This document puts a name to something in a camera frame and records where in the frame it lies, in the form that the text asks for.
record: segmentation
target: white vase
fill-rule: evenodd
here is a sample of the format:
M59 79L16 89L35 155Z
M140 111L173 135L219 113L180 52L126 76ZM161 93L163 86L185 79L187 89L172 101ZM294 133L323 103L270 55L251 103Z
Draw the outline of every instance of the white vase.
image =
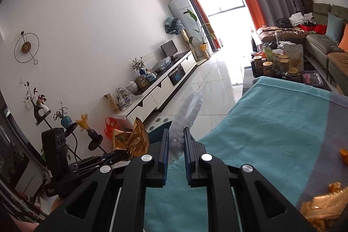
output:
M38 103L38 107L43 109L43 113L45 114L47 111L49 111L49 108L44 105L42 102Z

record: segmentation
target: white drawer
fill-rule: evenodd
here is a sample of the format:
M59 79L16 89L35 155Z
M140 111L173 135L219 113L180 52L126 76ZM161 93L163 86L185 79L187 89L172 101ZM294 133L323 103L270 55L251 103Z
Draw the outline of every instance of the white drawer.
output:
M159 104L162 99L171 91L173 84L169 77L166 77L156 88L151 91L151 95L155 102Z
M184 71L187 73L191 69L193 65L196 64L196 61L194 60L194 55L190 54L187 58L185 58L182 62L182 68L184 68Z
M156 106L157 103L154 101L154 98L151 95L148 95L142 100L142 106L138 105L136 108L134 108L129 116L133 120L138 117L144 122L144 120L149 116Z

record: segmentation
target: throw pillow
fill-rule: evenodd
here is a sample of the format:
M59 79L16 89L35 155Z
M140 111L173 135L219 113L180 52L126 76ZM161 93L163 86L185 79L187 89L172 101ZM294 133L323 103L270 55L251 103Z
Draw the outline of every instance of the throw pillow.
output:
M345 31L343 32L343 38L338 45L340 49L348 53L348 25L346 24Z
M326 36L338 44L343 27L343 18L339 18L330 12L328 13L328 27L326 29Z

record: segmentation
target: black bag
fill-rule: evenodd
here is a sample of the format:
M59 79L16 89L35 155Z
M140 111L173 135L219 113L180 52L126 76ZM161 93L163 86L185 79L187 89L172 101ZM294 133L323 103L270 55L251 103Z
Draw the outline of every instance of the black bag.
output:
M292 28L289 18L279 18L277 20L277 27L279 28Z

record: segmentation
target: blue vase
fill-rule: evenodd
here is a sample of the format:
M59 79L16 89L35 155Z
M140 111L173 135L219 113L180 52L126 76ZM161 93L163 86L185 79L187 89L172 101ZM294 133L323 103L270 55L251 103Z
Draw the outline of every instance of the blue vase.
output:
M72 124L72 120L69 116L63 116L63 118L60 120L61 125L65 128L68 129L69 126Z

